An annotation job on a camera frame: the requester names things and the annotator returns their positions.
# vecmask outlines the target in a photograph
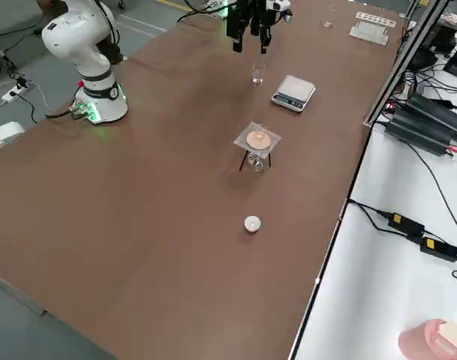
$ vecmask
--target small glass cup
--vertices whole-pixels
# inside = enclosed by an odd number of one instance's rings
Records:
[[[256,61],[253,64],[253,70],[251,72],[251,81],[253,85],[263,84],[263,77],[265,76],[265,63],[262,61]]]
[[[256,173],[262,173],[265,170],[263,160],[253,152],[248,153],[248,163],[253,167]]]

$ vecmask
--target gray floor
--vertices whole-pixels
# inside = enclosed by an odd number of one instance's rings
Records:
[[[156,0],[126,0],[127,8],[120,13],[118,0],[106,0],[113,9],[122,39],[120,46],[131,56],[155,36],[169,29],[185,12]],[[183,4],[182,0],[171,0]],[[361,0],[381,8],[404,12],[408,0]],[[449,9],[457,12],[457,1]],[[41,18],[35,0],[0,0],[0,33],[36,23]],[[23,33],[0,37],[0,47],[16,42]],[[44,91],[47,103],[58,109],[72,96],[78,75],[66,61],[50,55],[39,37],[30,37],[15,47],[9,56],[19,66],[19,72],[33,80]],[[9,79],[6,76],[0,83]],[[2,95],[10,88],[0,88]],[[26,92],[26,98],[35,105],[35,118],[42,119],[50,111],[45,107],[37,88]],[[0,107],[0,125],[17,121],[25,129],[32,126],[30,108],[21,101]],[[52,316],[39,317],[0,290],[0,359],[3,360],[95,360],[111,356],[82,337],[76,331]]]
[[[105,1],[116,15],[121,35],[120,47],[127,57],[165,29],[169,29],[181,15],[185,14],[183,10],[156,2],[156,0],[126,0],[126,2],[127,7],[121,14],[117,7],[118,0]],[[40,18],[41,12],[35,0],[0,0],[0,33],[29,26]],[[26,33],[29,31],[0,37],[0,48],[6,49]],[[26,75],[26,79],[32,80],[43,89],[47,103],[52,109],[59,109],[65,104],[77,88],[80,77],[75,67],[68,61],[54,58],[49,54],[40,37],[26,38],[20,45],[8,52],[8,55],[19,68],[18,71]],[[10,79],[3,76],[0,78],[0,83],[8,80]],[[6,84],[0,88],[0,103],[2,95],[11,86],[13,84]],[[44,114],[50,113],[37,88],[33,87],[23,96],[35,105],[35,119],[40,120]],[[21,100],[1,106],[0,125],[17,121],[25,129],[30,128],[33,125],[30,119],[30,109],[29,105]]]

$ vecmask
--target pink object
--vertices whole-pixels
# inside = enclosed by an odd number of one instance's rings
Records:
[[[398,337],[398,346],[410,360],[457,360],[457,347],[438,334],[441,319],[425,321]]]

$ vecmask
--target table surface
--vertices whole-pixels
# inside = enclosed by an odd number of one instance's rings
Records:
[[[121,360],[286,357],[401,34],[350,37],[357,11],[398,14],[335,3],[324,28],[324,1],[293,1],[262,86],[258,40],[236,54],[194,16],[117,69],[124,119],[43,121],[1,149],[0,277]],[[301,115],[270,101],[287,74],[317,86]],[[263,174],[238,171],[250,121],[283,137]]]
[[[435,78],[457,86],[457,77],[442,70]],[[439,93],[457,105],[457,94]],[[426,88],[424,96],[439,98],[432,88]],[[383,132],[375,125],[351,198],[408,216],[457,246],[457,228],[428,170],[405,144]],[[457,217],[457,154],[450,159],[417,151],[437,176]],[[372,216],[386,228],[386,221]],[[380,360],[405,359],[398,348],[400,332],[433,318],[457,323],[453,270],[457,262],[425,255],[398,236],[377,232],[356,206],[349,205],[296,358],[363,360],[377,354]]]

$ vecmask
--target digital scale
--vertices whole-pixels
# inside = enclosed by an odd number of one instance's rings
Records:
[[[284,78],[272,101],[289,110],[300,113],[310,101],[315,92],[315,85],[311,82],[288,75]]]

